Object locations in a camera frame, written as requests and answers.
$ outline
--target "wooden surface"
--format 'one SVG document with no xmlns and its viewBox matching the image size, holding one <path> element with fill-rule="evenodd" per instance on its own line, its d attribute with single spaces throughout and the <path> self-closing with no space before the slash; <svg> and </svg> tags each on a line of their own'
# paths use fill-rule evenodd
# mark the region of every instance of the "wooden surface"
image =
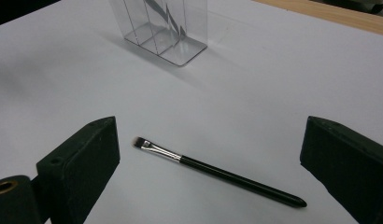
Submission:
<svg viewBox="0 0 383 224">
<path fill-rule="evenodd" d="M 341 7 L 333 7 L 309 0 L 254 1 L 383 35 L 383 17 L 376 15 L 344 9 Z"/>
</svg>

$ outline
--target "white tabletop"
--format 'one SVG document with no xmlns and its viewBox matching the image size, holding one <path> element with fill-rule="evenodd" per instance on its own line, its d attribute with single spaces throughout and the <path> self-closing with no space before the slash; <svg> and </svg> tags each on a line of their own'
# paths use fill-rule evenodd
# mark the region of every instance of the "white tabletop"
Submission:
<svg viewBox="0 0 383 224">
<path fill-rule="evenodd" d="M 126 43 L 110 5 L 63 0 L 0 26 L 0 179 L 116 116 L 121 164 L 86 223 L 355 224 L 299 156 L 309 115 L 383 145 L 383 36 L 209 0 L 208 49 L 175 67 Z M 295 209 L 134 149 L 136 136 L 295 194 Z"/>
</svg>

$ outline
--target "brush tip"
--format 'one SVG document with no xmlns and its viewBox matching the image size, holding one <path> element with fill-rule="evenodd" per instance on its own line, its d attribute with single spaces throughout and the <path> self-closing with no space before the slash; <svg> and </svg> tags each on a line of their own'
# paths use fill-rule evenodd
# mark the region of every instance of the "brush tip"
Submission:
<svg viewBox="0 0 383 224">
<path fill-rule="evenodd" d="M 141 147 L 144 145 L 145 141 L 146 141 L 145 138 L 136 137 L 136 138 L 134 139 L 134 143 L 133 143 L 133 145 L 134 145 L 134 147 L 139 147 L 139 148 L 141 148 Z"/>
</svg>

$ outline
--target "brush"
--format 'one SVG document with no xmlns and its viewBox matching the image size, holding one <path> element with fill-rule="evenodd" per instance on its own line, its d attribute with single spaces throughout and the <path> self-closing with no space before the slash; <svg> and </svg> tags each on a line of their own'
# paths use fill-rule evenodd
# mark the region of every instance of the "brush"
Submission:
<svg viewBox="0 0 383 224">
<path fill-rule="evenodd" d="M 187 156 L 183 156 L 164 147 L 159 147 L 145 138 L 137 137 L 134 140 L 134 147 L 166 157 L 167 159 L 179 162 L 203 173 L 213 175 L 240 188 L 258 193 L 277 202 L 284 203 L 292 207 L 307 207 L 307 203 L 297 196 L 291 195 L 279 189 L 265 186 L 264 184 L 247 179 L 243 176 L 221 170 L 220 168 L 208 165 Z"/>
</svg>

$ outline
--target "brush handle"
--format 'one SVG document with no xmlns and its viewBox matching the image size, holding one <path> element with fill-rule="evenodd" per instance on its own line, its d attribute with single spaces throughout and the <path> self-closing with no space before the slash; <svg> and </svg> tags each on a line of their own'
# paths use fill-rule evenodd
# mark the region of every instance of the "brush handle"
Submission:
<svg viewBox="0 0 383 224">
<path fill-rule="evenodd" d="M 237 185 L 243 189 L 247 189 L 254 193 L 261 194 L 267 198 L 276 200 L 278 202 L 290 205 L 292 207 L 306 207 L 307 203 L 303 199 L 281 191 L 279 189 L 273 189 L 271 187 L 265 186 L 264 184 L 255 182 L 253 180 L 244 178 L 240 175 L 235 175 L 230 172 L 221 170 L 215 166 L 208 165 L 201 161 L 189 158 L 187 156 L 182 156 L 179 160 L 180 163 L 189 166 L 191 168 L 197 169 L 204 173 L 218 177 L 226 182 Z"/>
</svg>

